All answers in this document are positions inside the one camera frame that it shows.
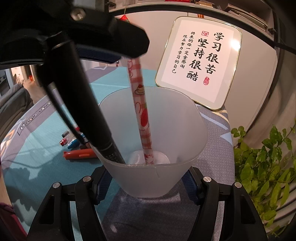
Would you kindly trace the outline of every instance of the blue mesh pad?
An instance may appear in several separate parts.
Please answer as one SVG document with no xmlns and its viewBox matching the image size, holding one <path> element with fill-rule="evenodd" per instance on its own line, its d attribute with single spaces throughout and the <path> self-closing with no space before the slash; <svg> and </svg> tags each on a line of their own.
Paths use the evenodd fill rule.
<svg viewBox="0 0 296 241">
<path fill-rule="evenodd" d="M 197 203 L 199 202 L 198 198 L 196 196 L 197 185 L 194 182 L 190 172 L 187 171 L 181 179 L 183 181 L 183 184 L 184 184 L 184 187 L 186 189 L 189 199 L 191 201 L 193 201 L 195 205 L 197 205 Z"/>
<path fill-rule="evenodd" d="M 99 203 L 105 199 L 110 183 L 112 181 L 112 176 L 110 175 L 110 173 L 106 170 L 99 185 L 97 188 L 97 195 L 96 195 L 96 200 L 99 201 Z"/>
</svg>

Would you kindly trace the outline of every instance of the red seal stamp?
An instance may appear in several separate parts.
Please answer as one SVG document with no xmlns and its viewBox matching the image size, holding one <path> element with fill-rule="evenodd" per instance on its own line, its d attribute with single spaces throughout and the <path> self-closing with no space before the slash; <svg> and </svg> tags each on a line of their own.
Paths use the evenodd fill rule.
<svg viewBox="0 0 296 241">
<path fill-rule="evenodd" d="M 210 82 L 210 79 L 209 77 L 206 77 L 205 80 L 204 80 L 204 85 L 208 85 Z"/>
</svg>

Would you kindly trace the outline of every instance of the white sign board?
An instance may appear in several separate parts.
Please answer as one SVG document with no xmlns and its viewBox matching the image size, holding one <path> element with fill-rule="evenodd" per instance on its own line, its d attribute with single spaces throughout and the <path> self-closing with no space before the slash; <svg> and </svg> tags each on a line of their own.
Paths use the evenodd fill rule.
<svg viewBox="0 0 296 241">
<path fill-rule="evenodd" d="M 228 94 L 241 43 L 240 31 L 203 18 L 175 20 L 156 83 L 176 89 L 194 101 L 220 109 Z"/>
</svg>

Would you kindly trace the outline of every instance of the white plastic cup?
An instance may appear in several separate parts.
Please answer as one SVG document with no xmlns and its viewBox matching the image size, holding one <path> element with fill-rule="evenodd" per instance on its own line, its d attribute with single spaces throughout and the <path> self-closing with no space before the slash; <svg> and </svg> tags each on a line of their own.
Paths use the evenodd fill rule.
<svg viewBox="0 0 296 241">
<path fill-rule="evenodd" d="M 182 178 L 207 143 L 207 127 L 195 103 L 181 92 L 146 87 L 146 101 L 152 149 L 167 156 L 169 164 L 125 165 L 109 161 L 92 147 L 119 186 L 134 197 L 160 197 Z M 130 88 L 108 95 L 100 103 L 112 137 L 126 163 L 142 151 L 135 108 Z"/>
</svg>

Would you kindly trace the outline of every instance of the orange pen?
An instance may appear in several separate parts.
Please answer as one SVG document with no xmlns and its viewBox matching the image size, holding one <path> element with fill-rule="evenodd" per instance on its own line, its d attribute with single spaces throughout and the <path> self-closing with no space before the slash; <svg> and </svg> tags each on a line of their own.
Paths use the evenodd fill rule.
<svg viewBox="0 0 296 241">
<path fill-rule="evenodd" d="M 72 151 L 64 151 L 63 157 L 66 160 L 69 159 L 83 159 L 83 158 L 97 158 L 97 155 L 94 151 L 89 149 L 81 149 L 81 150 L 72 150 Z"/>
</svg>

